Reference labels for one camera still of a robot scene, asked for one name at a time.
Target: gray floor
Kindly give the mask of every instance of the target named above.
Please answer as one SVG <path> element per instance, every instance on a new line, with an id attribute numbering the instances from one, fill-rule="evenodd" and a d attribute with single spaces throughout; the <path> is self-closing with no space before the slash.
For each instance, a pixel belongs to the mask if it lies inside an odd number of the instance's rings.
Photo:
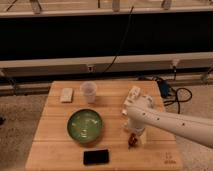
<path id="1" fill-rule="evenodd" d="M 193 99 L 181 105 L 184 115 L 213 118 L 213 86 L 187 87 Z M 24 171 L 24 165 L 47 95 L 0 97 L 0 170 Z M 173 105 L 168 111 L 176 111 Z M 184 171 L 212 171 L 213 150 L 177 137 Z"/>

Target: plastic cup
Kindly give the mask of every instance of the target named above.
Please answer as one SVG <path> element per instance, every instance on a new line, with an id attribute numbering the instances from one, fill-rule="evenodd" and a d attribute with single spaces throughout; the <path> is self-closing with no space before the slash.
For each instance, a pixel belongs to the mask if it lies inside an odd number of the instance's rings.
<path id="1" fill-rule="evenodd" d="M 94 103 L 97 91 L 97 85 L 92 81 L 86 81 L 81 84 L 80 90 L 87 103 Z"/>

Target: wooden tabletop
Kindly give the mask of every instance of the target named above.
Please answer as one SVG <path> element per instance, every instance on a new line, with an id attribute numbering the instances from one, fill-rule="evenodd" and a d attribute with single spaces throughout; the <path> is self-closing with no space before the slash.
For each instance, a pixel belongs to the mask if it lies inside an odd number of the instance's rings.
<path id="1" fill-rule="evenodd" d="M 124 131 L 127 120 L 121 114 L 124 100 L 133 85 L 151 95 L 157 110 L 164 110 L 158 86 L 154 81 L 95 81 L 97 99 L 87 104 L 79 86 L 81 81 L 54 82 L 51 86 L 36 135 L 30 150 L 26 171 L 83 170 L 181 170 L 182 162 L 172 134 L 147 126 L 147 144 L 128 149 L 129 133 Z M 73 88 L 72 103 L 60 103 L 63 88 Z M 104 122 L 100 139 L 89 147 L 74 142 L 67 133 L 67 121 L 73 112 L 89 108 L 97 111 Z M 109 149 L 110 163 L 83 165 L 83 152 Z"/>

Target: smartphone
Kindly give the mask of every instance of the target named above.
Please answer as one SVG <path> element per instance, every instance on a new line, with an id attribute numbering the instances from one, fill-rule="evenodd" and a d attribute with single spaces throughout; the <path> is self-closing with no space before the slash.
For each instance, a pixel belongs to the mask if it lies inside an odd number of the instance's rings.
<path id="1" fill-rule="evenodd" d="M 109 163 L 109 150 L 84 151 L 84 165 Z"/>

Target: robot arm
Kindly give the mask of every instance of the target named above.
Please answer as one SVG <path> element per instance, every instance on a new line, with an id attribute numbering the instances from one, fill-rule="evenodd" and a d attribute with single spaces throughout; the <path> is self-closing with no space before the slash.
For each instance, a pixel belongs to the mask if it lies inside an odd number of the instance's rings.
<path id="1" fill-rule="evenodd" d="M 132 88 L 124 104 L 129 118 L 125 126 L 136 135 L 140 136 L 144 125 L 149 124 L 213 148 L 213 119 L 157 111 L 152 98 L 140 96 L 138 87 Z"/>
<path id="2" fill-rule="evenodd" d="M 131 127 L 138 130 L 142 129 L 144 124 L 149 124 L 213 148 L 213 120 L 211 119 L 159 112 L 134 104 L 127 107 L 127 116 Z"/>

